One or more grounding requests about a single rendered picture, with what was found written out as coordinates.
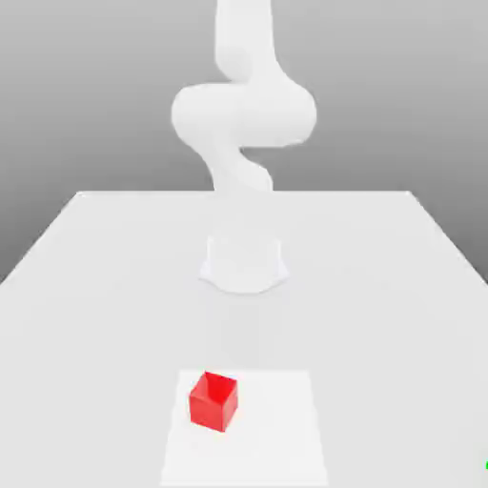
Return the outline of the small red cube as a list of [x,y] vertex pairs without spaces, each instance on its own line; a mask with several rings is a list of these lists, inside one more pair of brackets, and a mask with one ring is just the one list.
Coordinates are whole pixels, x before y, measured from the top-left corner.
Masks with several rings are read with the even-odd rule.
[[238,407],[236,379],[205,371],[189,395],[192,423],[225,432]]

